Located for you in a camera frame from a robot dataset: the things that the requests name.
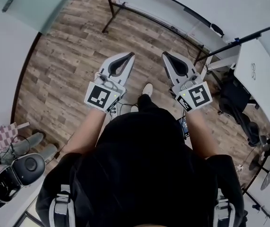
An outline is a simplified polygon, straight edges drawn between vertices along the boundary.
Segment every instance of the white shoe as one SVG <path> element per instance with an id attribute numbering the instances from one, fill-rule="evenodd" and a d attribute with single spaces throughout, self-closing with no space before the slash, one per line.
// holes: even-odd
<path id="1" fill-rule="evenodd" d="M 136 105 L 133 105 L 131 107 L 131 113 L 133 113 L 133 112 L 139 112 L 139 109 L 138 109 L 138 107 Z"/>
<path id="2" fill-rule="evenodd" d="M 147 94 L 149 96 L 152 96 L 153 93 L 153 85 L 151 83 L 148 83 L 143 88 L 142 94 Z"/>
<path id="3" fill-rule="evenodd" d="M 263 151 L 261 154 L 261 161 L 263 161 L 264 159 L 265 159 L 265 151 Z"/>

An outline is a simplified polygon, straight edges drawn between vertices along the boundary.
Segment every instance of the wooden floor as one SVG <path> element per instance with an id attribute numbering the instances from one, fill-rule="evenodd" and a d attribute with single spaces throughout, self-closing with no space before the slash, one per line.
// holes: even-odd
<path id="1" fill-rule="evenodd" d="M 151 82 L 153 102 L 180 118 L 181 107 L 168 93 L 170 80 L 161 65 L 161 54 L 178 52 L 194 61 L 198 51 L 165 28 L 126 10 L 110 24 L 109 33 L 102 34 L 110 17 L 107 0 L 70 0 L 49 34 L 38 42 L 22 81 L 15 115 L 18 124 L 31 123 L 23 135 L 30 134 L 32 129 L 46 133 L 37 151 L 47 143 L 57 143 L 59 148 L 66 144 L 89 111 L 83 103 L 89 82 L 106 58 L 121 52 L 136 54 L 124 100 L 135 103 L 144 85 Z M 197 70 L 201 71 L 201 67 L 198 63 Z M 231 155 L 235 165 L 242 164 L 252 148 L 241 127 L 234 119 L 217 114 L 216 100 L 202 110 L 222 152 Z M 258 123 L 263 133 L 270 134 L 270 124 L 260 109 L 247 106 L 245 113 Z M 53 160 L 48 170 L 60 158 Z M 254 173 L 248 171 L 245 163 L 240 182 L 250 182 Z"/>

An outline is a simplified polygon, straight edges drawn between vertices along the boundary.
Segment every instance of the black shirt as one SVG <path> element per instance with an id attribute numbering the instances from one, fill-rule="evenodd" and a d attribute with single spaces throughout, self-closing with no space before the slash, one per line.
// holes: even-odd
<path id="1" fill-rule="evenodd" d="M 115 118 L 94 151 L 63 157 L 38 196 L 36 210 L 46 226 L 61 184 L 71 186 L 76 226 L 212 226 L 218 187 L 235 206 L 235 226 L 244 211 L 231 157 L 195 155 L 180 124 L 160 108 Z"/>

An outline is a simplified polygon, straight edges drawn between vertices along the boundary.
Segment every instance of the office chair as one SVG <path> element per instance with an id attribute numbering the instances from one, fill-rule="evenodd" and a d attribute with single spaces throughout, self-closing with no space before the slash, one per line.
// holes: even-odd
<path id="1" fill-rule="evenodd" d="M 220 91 L 216 95 L 220 96 L 218 114 L 226 113 L 232 116 L 237 124 L 239 124 L 244 133 L 248 137 L 248 144 L 251 147 L 255 147 L 260 143 L 259 127 L 255 122 L 250 121 L 249 117 L 243 113 L 247 104 L 255 104 L 255 108 L 258 109 L 255 100 L 251 100 L 251 94 L 244 88 L 239 80 L 234 76 L 234 70 L 230 69 L 227 73 L 227 77 L 222 81 L 216 76 L 213 71 L 209 71 L 212 74 L 220 86 Z"/>

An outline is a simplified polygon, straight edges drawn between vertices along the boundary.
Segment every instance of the pink checkered bag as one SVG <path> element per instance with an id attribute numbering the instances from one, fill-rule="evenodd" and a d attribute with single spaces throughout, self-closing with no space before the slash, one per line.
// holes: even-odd
<path id="1" fill-rule="evenodd" d="M 0 127 L 0 153 L 6 151 L 13 140 L 14 143 L 19 142 L 18 138 L 15 138 L 17 135 L 18 128 L 16 123 Z"/>

